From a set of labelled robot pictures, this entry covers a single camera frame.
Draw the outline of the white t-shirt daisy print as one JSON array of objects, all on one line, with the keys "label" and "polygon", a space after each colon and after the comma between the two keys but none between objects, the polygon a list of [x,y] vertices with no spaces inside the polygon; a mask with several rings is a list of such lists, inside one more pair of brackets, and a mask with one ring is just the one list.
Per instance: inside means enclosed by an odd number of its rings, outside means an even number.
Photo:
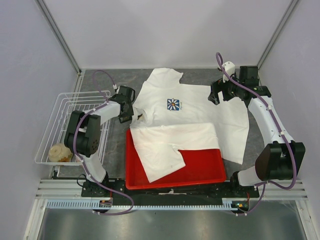
[{"label": "white t-shirt daisy print", "polygon": [[154,69],[133,104],[130,133],[151,183],[186,166],[183,150],[219,150],[225,160],[243,163],[245,104],[238,98],[213,104],[208,85],[183,84],[182,76],[171,68]]}]

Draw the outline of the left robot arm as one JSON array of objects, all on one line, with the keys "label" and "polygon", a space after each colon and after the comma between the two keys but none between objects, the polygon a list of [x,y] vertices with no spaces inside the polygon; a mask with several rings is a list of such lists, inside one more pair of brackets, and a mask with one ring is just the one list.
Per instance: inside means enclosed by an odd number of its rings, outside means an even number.
[{"label": "left robot arm", "polygon": [[105,102],[86,112],[74,110],[69,118],[64,145],[71,150],[84,168],[86,179],[93,182],[92,191],[99,197],[110,191],[109,176],[99,158],[101,126],[112,118],[121,124],[132,120],[135,90],[120,86]]}]

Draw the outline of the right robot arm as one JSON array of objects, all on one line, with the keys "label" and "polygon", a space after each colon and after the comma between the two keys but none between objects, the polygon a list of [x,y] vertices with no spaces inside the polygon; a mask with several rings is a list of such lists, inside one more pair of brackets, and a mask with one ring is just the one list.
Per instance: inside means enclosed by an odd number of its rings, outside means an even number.
[{"label": "right robot arm", "polygon": [[296,142],[286,131],[274,108],[272,95],[267,86],[259,84],[257,66],[241,66],[239,75],[235,65],[227,61],[219,67],[223,77],[210,85],[208,100],[220,104],[218,94],[225,102],[240,99],[254,116],[264,141],[264,149],[255,161],[255,165],[246,170],[234,172],[229,191],[235,197],[242,196],[247,186],[261,186],[277,183],[278,180],[290,180],[286,189],[292,189],[302,164],[306,148],[302,142]]}]

